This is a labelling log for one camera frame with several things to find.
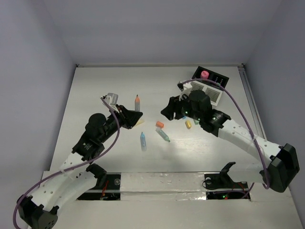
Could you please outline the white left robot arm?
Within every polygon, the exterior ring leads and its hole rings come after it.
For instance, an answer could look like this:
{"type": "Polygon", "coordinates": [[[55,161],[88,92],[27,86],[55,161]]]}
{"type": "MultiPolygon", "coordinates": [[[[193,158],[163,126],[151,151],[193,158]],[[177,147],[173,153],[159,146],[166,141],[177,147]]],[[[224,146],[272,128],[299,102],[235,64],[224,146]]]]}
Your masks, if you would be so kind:
{"type": "Polygon", "coordinates": [[[33,229],[51,229],[65,206],[91,188],[104,186],[107,172],[94,161],[108,152],[104,143],[120,128],[132,129],[142,112],[128,110],[122,105],[110,108],[111,115],[93,114],[78,143],[62,163],[59,171],[44,178],[17,201],[13,212],[33,229]]]}

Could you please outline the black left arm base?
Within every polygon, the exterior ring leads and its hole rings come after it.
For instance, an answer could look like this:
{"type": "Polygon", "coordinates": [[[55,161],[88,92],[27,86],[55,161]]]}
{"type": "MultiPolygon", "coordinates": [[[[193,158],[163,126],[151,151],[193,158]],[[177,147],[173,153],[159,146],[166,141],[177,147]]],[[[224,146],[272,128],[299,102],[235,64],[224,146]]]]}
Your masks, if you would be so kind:
{"type": "Polygon", "coordinates": [[[102,186],[95,186],[83,194],[77,200],[101,200],[101,201],[116,201],[121,199],[121,173],[107,174],[106,180],[102,186]]]}

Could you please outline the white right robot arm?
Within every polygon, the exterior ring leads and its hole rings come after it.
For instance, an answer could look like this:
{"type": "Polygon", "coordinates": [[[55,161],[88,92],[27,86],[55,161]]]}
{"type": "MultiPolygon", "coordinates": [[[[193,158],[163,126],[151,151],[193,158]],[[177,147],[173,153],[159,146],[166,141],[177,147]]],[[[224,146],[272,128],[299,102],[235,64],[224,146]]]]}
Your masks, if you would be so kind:
{"type": "Polygon", "coordinates": [[[294,146],[288,143],[281,146],[251,134],[249,129],[240,126],[229,115],[214,109],[203,91],[170,97],[161,114],[170,121],[183,116],[199,121],[204,131],[264,162],[257,170],[256,179],[258,183],[268,184],[273,191],[283,193],[300,170],[294,146]]]}

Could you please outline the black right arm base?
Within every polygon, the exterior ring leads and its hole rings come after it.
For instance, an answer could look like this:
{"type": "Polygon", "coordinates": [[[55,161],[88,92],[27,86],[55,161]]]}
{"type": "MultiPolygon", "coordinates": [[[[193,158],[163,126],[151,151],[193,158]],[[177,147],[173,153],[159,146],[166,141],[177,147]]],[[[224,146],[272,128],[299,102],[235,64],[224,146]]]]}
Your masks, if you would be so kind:
{"type": "Polygon", "coordinates": [[[235,162],[226,164],[220,172],[204,175],[202,187],[207,190],[208,200],[250,199],[248,184],[234,182],[228,175],[235,162]]]}

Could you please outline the yellow pencil-shaped highlighter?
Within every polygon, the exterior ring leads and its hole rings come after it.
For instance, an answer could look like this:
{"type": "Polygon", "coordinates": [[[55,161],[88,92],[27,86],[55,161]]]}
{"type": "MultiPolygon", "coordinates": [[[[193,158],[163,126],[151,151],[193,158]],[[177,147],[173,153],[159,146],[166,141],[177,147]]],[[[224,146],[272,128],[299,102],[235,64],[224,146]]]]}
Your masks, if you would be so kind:
{"type": "Polygon", "coordinates": [[[142,124],[142,123],[144,123],[144,120],[140,119],[140,120],[136,123],[135,126],[138,126],[138,125],[140,125],[140,124],[142,124]]]}

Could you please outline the orange small eraser cap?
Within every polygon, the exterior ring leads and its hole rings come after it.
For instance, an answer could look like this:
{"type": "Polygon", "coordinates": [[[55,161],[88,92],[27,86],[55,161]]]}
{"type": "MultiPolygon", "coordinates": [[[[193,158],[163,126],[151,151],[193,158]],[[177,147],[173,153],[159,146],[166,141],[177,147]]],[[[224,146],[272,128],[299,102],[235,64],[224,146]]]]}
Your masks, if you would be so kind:
{"type": "Polygon", "coordinates": [[[160,121],[157,121],[156,122],[156,127],[158,128],[164,128],[164,123],[160,122],[160,121]]]}

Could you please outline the green pencil-shaped highlighter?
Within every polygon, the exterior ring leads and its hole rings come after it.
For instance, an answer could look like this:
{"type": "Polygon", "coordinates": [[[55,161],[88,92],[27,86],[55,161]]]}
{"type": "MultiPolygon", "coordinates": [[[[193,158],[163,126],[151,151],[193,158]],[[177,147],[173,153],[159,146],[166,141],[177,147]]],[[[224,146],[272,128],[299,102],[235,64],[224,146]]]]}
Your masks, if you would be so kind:
{"type": "Polygon", "coordinates": [[[156,128],[156,132],[162,137],[166,142],[170,142],[169,136],[159,127],[156,128]]]}

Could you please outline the grey pencil-shaped pen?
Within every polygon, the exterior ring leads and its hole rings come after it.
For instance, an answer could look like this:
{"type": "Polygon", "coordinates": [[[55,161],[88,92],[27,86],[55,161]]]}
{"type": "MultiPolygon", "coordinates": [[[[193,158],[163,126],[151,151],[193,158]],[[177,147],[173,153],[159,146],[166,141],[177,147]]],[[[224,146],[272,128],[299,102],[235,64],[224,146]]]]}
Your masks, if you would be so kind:
{"type": "Polygon", "coordinates": [[[134,109],[136,112],[140,112],[141,111],[141,107],[140,107],[141,103],[140,103],[140,98],[138,95],[136,95],[135,101],[134,101],[134,109]]]}

